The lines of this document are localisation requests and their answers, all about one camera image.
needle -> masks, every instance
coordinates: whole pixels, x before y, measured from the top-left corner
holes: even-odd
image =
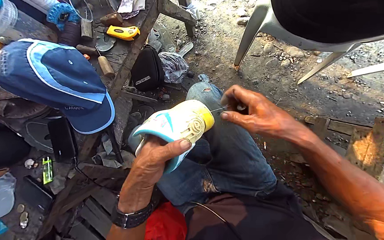
[[[223,108],[227,108],[227,107],[230,107],[230,105],[229,105],[229,106],[226,106],[226,107],[218,108],[218,109],[213,110],[213,111],[210,111],[210,112],[214,112],[214,111],[217,111],[217,110],[220,110],[220,109],[223,109]]]

cable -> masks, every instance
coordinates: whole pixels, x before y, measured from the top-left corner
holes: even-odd
[[[234,226],[233,226],[230,222],[226,221],[223,217],[221,217],[220,215],[218,215],[215,211],[211,210],[209,207],[207,207],[207,206],[205,206],[204,204],[201,204],[201,203],[199,203],[199,202],[191,202],[191,203],[198,204],[198,205],[200,205],[201,207],[203,207],[203,208],[209,210],[210,212],[212,212],[214,215],[216,215],[220,220],[222,220],[222,221],[226,224],[226,226],[233,232],[233,234],[235,234],[235,236],[236,236],[239,240],[242,240],[241,236],[240,236],[239,233],[235,230]]]
[[[94,181],[93,179],[91,179],[89,176],[87,176],[87,174],[85,174],[81,169],[79,169],[79,167],[78,167],[78,160],[76,159],[76,157],[74,157],[73,158],[74,159],[74,161],[75,161],[75,170],[77,170],[78,172],[80,172],[80,173],[82,173],[86,178],[88,178],[88,180],[90,180],[90,181],[92,181],[94,184],[96,184],[97,186],[99,186],[99,187],[101,187],[101,188],[106,188],[106,189],[108,189],[109,191],[111,191],[112,193],[115,193],[115,194],[118,194],[119,192],[117,192],[117,191],[114,191],[114,190],[112,190],[112,189],[110,189],[110,188],[108,188],[108,187],[105,187],[105,186],[103,186],[103,185],[100,185],[100,184],[98,184],[96,181]]]

fingernail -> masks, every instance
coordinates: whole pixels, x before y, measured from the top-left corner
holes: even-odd
[[[183,139],[183,141],[180,142],[180,147],[183,149],[183,150],[188,150],[190,147],[191,147],[191,142],[189,141],[189,139]]]
[[[221,119],[226,120],[226,119],[227,119],[227,113],[222,112],[222,113],[220,114],[220,117],[221,117]]]

knee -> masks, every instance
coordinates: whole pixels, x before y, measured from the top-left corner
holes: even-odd
[[[220,99],[222,94],[223,92],[215,85],[207,82],[198,82],[192,85],[189,89],[186,99],[201,100],[201,98],[207,99],[209,96],[211,98]]]

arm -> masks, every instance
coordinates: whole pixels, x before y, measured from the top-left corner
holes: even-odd
[[[311,130],[261,94],[232,86],[222,104],[231,111],[221,117],[249,132],[283,138],[296,144],[324,187],[350,212],[367,223],[378,239],[384,239],[384,185],[345,160]],[[232,111],[239,102],[248,106],[248,115]]]
[[[191,143],[188,139],[166,144],[162,139],[150,136],[122,185],[118,208],[123,213],[133,213],[145,208],[151,200],[155,183],[163,175],[165,162],[179,156],[190,147]],[[145,229],[146,222],[130,229],[123,229],[112,224],[106,239],[143,240]]]

